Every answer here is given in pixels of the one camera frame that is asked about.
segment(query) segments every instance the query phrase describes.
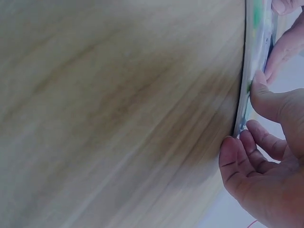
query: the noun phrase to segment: red wire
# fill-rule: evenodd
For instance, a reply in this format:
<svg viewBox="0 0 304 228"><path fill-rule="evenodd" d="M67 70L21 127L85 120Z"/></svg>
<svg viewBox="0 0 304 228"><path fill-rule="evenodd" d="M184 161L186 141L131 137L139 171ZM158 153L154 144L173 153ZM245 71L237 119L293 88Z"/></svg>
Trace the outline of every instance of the red wire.
<svg viewBox="0 0 304 228"><path fill-rule="evenodd" d="M250 228L250 227L252 227L255 223L257 223L258 221L256 220L256 221L254 221L253 223L251 223L247 228Z"/></svg>

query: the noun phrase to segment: wooden surface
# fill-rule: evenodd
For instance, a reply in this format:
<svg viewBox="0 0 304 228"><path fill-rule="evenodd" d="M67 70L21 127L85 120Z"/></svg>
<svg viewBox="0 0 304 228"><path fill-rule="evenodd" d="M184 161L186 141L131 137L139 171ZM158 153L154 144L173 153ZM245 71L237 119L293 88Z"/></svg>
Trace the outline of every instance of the wooden surface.
<svg viewBox="0 0 304 228"><path fill-rule="evenodd" d="M222 189L243 0L2 0L2 228L192 228Z"/></svg>

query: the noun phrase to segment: wood grain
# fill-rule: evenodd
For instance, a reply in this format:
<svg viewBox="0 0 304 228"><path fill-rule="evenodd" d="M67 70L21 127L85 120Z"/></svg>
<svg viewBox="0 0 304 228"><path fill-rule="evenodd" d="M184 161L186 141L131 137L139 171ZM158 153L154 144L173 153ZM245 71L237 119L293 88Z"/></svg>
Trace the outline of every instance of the wood grain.
<svg viewBox="0 0 304 228"><path fill-rule="evenodd" d="M222 189L243 0L3 0L3 228L191 228Z"/></svg>

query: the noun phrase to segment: hand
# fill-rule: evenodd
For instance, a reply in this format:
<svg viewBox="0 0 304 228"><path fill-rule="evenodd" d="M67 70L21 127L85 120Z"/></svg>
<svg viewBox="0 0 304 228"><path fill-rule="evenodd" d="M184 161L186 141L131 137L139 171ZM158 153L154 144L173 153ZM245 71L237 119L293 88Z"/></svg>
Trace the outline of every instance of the hand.
<svg viewBox="0 0 304 228"><path fill-rule="evenodd" d="M272 8L279 15L285 15L304 6L304 0L273 0ZM277 41L266 65L267 82L272 83L280 66L304 48L304 13L293 26Z"/></svg>
<svg viewBox="0 0 304 228"><path fill-rule="evenodd" d="M221 146L219 166L227 191L269 228L304 228L304 89L274 94L257 72L251 103L263 117L280 123L286 140L269 134L257 121L239 139ZM257 145L280 163L269 162Z"/></svg>

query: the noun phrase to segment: fingernail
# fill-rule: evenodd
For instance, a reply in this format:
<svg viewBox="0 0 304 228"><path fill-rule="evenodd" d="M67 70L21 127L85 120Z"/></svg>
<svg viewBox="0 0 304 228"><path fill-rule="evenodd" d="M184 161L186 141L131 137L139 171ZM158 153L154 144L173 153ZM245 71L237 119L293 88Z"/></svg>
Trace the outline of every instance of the fingernail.
<svg viewBox="0 0 304 228"><path fill-rule="evenodd" d="M272 0L272 7L280 15L284 14L286 11L286 7L282 0Z"/></svg>
<svg viewBox="0 0 304 228"><path fill-rule="evenodd" d="M223 139L222 144L220 145L220 148L223 146L224 141L225 141L226 139L228 139L228 138L232 138L232 137L231 137L231 136L226 136L226 137Z"/></svg>
<svg viewBox="0 0 304 228"><path fill-rule="evenodd" d="M266 77L262 71L256 71L255 77L253 78L253 83L267 86Z"/></svg>

